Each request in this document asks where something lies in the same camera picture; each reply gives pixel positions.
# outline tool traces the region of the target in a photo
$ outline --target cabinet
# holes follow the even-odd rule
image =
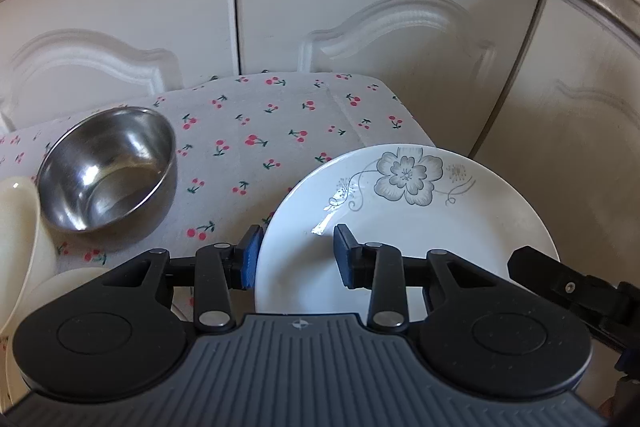
[[[2,0],[0,127],[236,74],[233,13],[234,0]]]
[[[564,0],[546,0],[516,81],[476,160],[540,214],[562,261],[640,285],[640,48]],[[596,347],[580,393],[619,375]]]
[[[243,73],[380,78],[434,142],[467,154],[537,0],[238,0]]]

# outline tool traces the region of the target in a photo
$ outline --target flower design on plate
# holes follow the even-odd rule
[[[422,148],[398,148],[398,153],[383,153],[376,164],[383,174],[374,191],[389,201],[404,196],[409,204],[427,206],[433,199],[433,183],[442,178],[442,160],[436,156],[423,156]]]

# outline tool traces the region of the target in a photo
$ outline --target white plate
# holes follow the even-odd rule
[[[345,288],[335,263],[338,223],[360,243],[393,245],[407,257],[443,248],[504,279],[516,248],[558,259],[533,208],[490,170],[433,147],[376,145],[316,169],[280,204],[258,256],[258,312],[358,312],[366,320],[370,292]],[[423,319],[422,290],[407,295],[411,320]]]
[[[71,290],[75,290],[107,271],[106,268],[101,267],[77,268],[59,273],[55,277],[46,280],[29,293],[24,301],[20,303],[15,314],[16,327],[27,315],[30,315],[37,309],[42,308],[45,304],[54,301],[65,293],[69,293]],[[178,310],[178,308],[171,306],[171,311],[174,312],[180,320],[186,321],[184,314]],[[14,338],[12,335],[9,337],[6,350],[6,381],[8,382],[10,400],[13,404],[16,404],[18,400],[27,394],[29,388],[24,383],[22,375],[20,374],[20,368],[18,368],[18,364],[15,362],[13,347]]]

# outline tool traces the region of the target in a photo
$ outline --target bowl rim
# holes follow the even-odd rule
[[[35,250],[36,244],[38,242],[38,235],[40,234],[40,227],[42,227],[42,210],[40,206],[40,194],[36,188],[36,185],[33,181],[27,176],[11,176],[9,178],[5,178],[0,181],[0,191],[2,190],[11,190],[12,188],[18,188],[17,185],[21,185],[22,188],[25,188],[30,197],[35,202],[34,211],[35,211],[35,226],[33,230],[33,242],[31,243],[31,251],[29,253],[29,264],[27,265],[27,271],[24,273],[24,280],[22,281],[22,286],[20,286],[20,291],[18,292],[18,296],[15,299],[14,307],[12,308],[9,316],[6,318],[4,323],[0,323],[0,336],[6,331],[6,329],[11,324],[12,320],[14,320],[15,314],[18,311],[18,306],[22,301],[22,298],[26,294],[27,281],[29,280],[29,276],[31,275],[31,271],[33,270],[33,263],[35,258]]]
[[[166,122],[167,127],[169,128],[169,136],[170,136],[170,140],[171,140],[171,149],[170,149],[171,153],[170,153],[169,161],[167,162],[166,166],[162,170],[162,175],[160,176],[160,179],[158,180],[158,183],[156,183],[156,185],[154,185],[154,187],[149,191],[149,193],[141,201],[139,201],[138,204],[136,204],[134,207],[129,209],[125,214],[122,214],[120,217],[117,217],[116,219],[113,219],[112,221],[109,221],[108,223],[106,223],[104,225],[100,225],[99,227],[92,227],[90,229],[84,229],[84,230],[74,230],[74,229],[66,229],[66,228],[63,228],[63,227],[59,227],[55,223],[52,223],[51,220],[49,219],[49,217],[47,217],[47,214],[43,210],[41,210],[40,212],[41,212],[42,218],[47,222],[47,225],[49,227],[51,227],[52,229],[54,229],[54,230],[56,230],[58,232],[62,232],[62,233],[88,234],[88,233],[94,233],[94,232],[99,232],[99,231],[105,230],[106,228],[111,227],[111,226],[115,225],[116,223],[120,223],[121,221],[126,219],[126,217],[130,216],[136,210],[138,210],[143,204],[145,204],[151,198],[151,196],[153,196],[156,193],[156,191],[158,190],[160,185],[162,185],[162,182],[164,182],[164,180],[169,175],[169,172],[171,171],[171,169],[175,166],[175,164],[176,164],[175,153],[174,153],[174,151],[175,151],[175,143],[176,143],[176,141],[175,141],[175,131],[174,131],[174,126],[171,125],[171,122],[169,121],[169,119],[167,117],[165,117],[163,114],[160,114],[158,111],[154,111],[153,109],[149,109],[148,107],[142,107],[142,106],[139,106],[139,105],[125,105],[125,106],[122,106],[122,107],[112,107],[110,109],[105,109],[105,110],[99,111],[99,112],[97,112],[95,114],[92,114],[92,115],[88,116],[87,118],[84,118],[83,120],[81,120],[78,123],[76,123],[73,127],[71,127],[68,131],[66,131],[65,134],[63,134],[60,138],[58,138],[58,140],[56,140],[56,142],[53,144],[51,149],[49,149],[47,154],[44,156],[44,159],[42,160],[42,163],[40,164],[40,167],[38,168],[38,174],[36,174],[36,181],[35,181],[35,187],[36,187],[36,189],[38,191],[38,206],[40,208],[42,207],[41,201],[40,201],[40,177],[41,177],[41,174],[42,174],[42,170],[43,170],[44,166],[48,163],[49,157],[52,155],[52,153],[56,149],[56,147],[58,145],[60,145],[60,143],[62,143],[62,141],[65,138],[70,136],[73,132],[78,130],[78,128],[80,128],[81,126],[87,124],[89,121],[95,120],[97,118],[100,118],[100,117],[104,116],[105,114],[121,112],[121,111],[145,112],[145,113],[151,114],[154,117],[157,117],[160,120],[163,120],[164,122]]]

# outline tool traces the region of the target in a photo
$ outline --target table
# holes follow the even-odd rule
[[[174,203],[154,232],[125,250],[87,248],[73,236],[54,234],[58,271],[111,268],[149,248],[184,257],[210,243],[236,243],[250,225],[268,226],[287,193],[336,156],[382,143],[433,145],[380,80],[357,74],[261,73],[127,100],[0,137],[0,178],[34,180],[60,136],[87,116],[119,105],[152,108],[171,122],[178,160]],[[188,318],[193,317],[191,295],[186,288],[176,289],[174,296]],[[239,305],[250,306],[246,299]]]

